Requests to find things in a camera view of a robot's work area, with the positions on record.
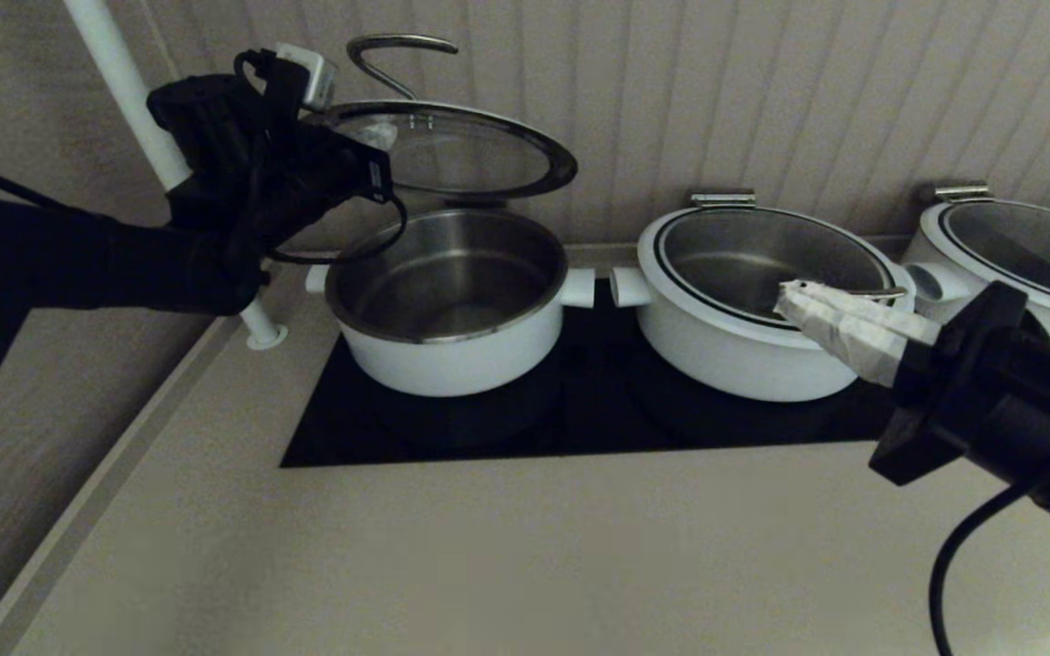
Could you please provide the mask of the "glass lid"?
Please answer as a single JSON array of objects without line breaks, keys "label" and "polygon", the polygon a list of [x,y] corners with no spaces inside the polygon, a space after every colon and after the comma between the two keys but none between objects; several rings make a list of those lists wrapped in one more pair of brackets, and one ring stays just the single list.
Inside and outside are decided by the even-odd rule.
[{"label": "glass lid", "polygon": [[724,350],[819,345],[775,308],[783,283],[822,283],[872,293],[875,303],[910,314],[910,275],[870,244],[800,213],[716,205],[667,213],[644,229],[639,271],[649,302],[636,312],[662,357]]},{"label": "glass lid", "polygon": [[326,124],[343,134],[343,121],[392,118],[397,143],[385,152],[393,186],[446,202],[538,198],[572,183],[579,162],[556,137],[483,109],[429,101],[368,62],[368,51],[404,48],[455,55],[445,38],[418,34],[363,35],[346,42],[346,57],[396,98],[350,101],[330,109]]},{"label": "glass lid", "polygon": [[918,232],[950,264],[1003,282],[1050,310],[1050,209],[1022,202],[941,202]]}]

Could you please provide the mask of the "white pot, steel inner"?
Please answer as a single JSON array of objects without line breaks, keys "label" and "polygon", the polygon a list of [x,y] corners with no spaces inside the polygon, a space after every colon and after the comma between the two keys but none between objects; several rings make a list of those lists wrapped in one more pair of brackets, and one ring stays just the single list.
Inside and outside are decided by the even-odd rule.
[{"label": "white pot, steel inner", "polygon": [[803,333],[708,320],[671,302],[637,267],[612,267],[616,306],[636,311],[642,336],[675,371],[718,392],[776,403],[830,397],[858,374]]},{"label": "white pot, steel inner", "polygon": [[917,233],[901,266],[917,287],[917,312],[945,324],[991,282],[1012,285],[1028,296],[1026,310],[1050,337],[1050,290],[1032,285],[983,264],[954,246],[941,248],[921,231]]},{"label": "white pot, steel inner", "polygon": [[495,209],[413,217],[382,253],[355,242],[314,264],[304,289],[324,298],[355,365],[387,389],[462,397],[503,386],[554,348],[567,308],[595,303],[595,272],[574,267],[541,224]]}]

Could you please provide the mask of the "white pole with base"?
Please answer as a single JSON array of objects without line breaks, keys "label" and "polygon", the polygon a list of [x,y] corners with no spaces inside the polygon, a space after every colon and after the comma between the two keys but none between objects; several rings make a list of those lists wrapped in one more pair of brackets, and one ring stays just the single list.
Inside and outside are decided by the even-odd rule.
[{"label": "white pole with base", "polygon": [[159,128],[149,113],[150,88],[106,0],[62,0],[62,3],[129,125],[143,157],[158,175],[163,190],[172,190],[188,178],[190,170],[178,145],[167,130]]}]

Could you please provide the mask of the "wide black glass cooktop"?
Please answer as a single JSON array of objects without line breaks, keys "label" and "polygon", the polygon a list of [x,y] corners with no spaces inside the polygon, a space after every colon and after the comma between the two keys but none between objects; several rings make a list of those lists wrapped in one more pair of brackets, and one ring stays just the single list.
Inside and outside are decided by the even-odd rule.
[{"label": "wide black glass cooktop", "polygon": [[895,412],[889,389],[861,381],[799,403],[711,389],[664,361],[634,310],[613,306],[600,280],[595,306],[566,312],[555,347],[536,368],[477,395],[387,389],[338,339],[281,466],[872,445]]}]

